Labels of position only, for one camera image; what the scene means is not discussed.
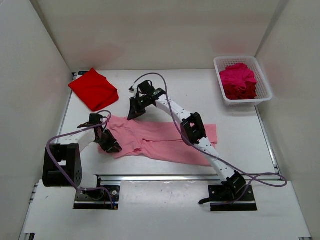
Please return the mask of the pink t shirt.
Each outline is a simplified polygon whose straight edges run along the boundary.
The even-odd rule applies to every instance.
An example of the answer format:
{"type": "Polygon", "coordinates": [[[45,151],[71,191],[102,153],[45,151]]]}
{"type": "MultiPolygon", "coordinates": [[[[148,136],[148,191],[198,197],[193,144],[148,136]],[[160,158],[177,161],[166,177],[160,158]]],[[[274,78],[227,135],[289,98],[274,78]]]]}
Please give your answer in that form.
{"type": "Polygon", "coordinates": [[[205,156],[187,146],[173,122],[127,120],[112,116],[107,129],[122,150],[107,153],[98,147],[100,154],[119,159],[127,156],[144,156],[153,160],[209,167],[205,156]]]}

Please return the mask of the magenta t shirt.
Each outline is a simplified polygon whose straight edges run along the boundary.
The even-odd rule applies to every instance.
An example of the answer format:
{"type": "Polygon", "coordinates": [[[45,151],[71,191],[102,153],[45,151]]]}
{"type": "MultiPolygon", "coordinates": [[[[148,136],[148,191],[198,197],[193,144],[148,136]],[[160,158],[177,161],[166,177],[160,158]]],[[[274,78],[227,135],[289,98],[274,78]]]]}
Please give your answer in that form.
{"type": "Polygon", "coordinates": [[[247,85],[257,84],[255,73],[244,63],[236,63],[226,67],[219,73],[222,86],[231,85],[246,89],[247,85]]]}

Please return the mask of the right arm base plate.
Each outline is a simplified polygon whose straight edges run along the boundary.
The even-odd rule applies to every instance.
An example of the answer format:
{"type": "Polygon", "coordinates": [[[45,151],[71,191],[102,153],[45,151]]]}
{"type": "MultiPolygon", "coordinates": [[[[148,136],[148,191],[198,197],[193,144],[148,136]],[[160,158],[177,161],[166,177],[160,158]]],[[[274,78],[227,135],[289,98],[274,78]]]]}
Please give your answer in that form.
{"type": "Polygon", "coordinates": [[[235,198],[225,193],[222,185],[209,185],[211,212],[255,212],[258,210],[251,185],[241,190],[235,198]]]}

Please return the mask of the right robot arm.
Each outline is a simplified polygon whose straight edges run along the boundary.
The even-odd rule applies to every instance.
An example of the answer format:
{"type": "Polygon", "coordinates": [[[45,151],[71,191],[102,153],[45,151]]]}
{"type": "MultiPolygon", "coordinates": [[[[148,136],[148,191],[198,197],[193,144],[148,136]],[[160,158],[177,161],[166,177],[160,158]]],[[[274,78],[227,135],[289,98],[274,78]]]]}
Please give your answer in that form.
{"type": "Polygon", "coordinates": [[[220,159],[220,155],[207,136],[201,115],[190,112],[173,101],[166,91],[154,88],[151,81],[144,81],[137,87],[129,88],[133,96],[129,99],[130,110],[128,120],[133,120],[146,113],[146,108],[153,105],[172,117],[186,145],[202,153],[209,165],[216,171],[223,186],[222,196],[227,202],[240,200],[247,189],[245,178],[228,163],[220,159]]]}

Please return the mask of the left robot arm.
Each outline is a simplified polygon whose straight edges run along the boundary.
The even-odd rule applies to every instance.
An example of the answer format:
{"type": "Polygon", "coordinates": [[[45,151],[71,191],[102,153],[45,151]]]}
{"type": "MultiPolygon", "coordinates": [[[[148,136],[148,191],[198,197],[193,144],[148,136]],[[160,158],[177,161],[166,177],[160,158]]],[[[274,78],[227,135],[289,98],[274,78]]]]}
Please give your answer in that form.
{"type": "Polygon", "coordinates": [[[112,113],[106,111],[91,113],[89,120],[70,133],[55,136],[45,147],[42,182],[45,187],[72,187],[78,193],[99,201],[112,195],[98,182],[98,176],[86,174],[82,168],[81,153],[90,144],[97,144],[108,154],[119,153],[122,148],[110,130],[107,129],[112,113]]]}

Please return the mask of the red t shirt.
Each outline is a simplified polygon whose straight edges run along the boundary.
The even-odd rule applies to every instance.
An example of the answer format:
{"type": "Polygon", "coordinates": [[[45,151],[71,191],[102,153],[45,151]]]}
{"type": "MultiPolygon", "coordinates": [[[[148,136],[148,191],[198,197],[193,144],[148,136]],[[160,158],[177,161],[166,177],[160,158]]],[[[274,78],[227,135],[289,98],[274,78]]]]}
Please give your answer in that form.
{"type": "Polygon", "coordinates": [[[68,86],[92,112],[100,111],[119,100],[117,88],[94,68],[68,86]]]}

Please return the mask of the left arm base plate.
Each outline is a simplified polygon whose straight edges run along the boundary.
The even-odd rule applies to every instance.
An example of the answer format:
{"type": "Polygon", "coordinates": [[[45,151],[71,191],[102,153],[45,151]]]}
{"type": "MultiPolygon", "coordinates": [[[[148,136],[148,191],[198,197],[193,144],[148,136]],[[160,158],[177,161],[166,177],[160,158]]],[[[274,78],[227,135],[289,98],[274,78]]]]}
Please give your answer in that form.
{"type": "Polygon", "coordinates": [[[98,190],[76,193],[73,203],[75,210],[118,210],[121,193],[120,181],[97,181],[98,190]]]}

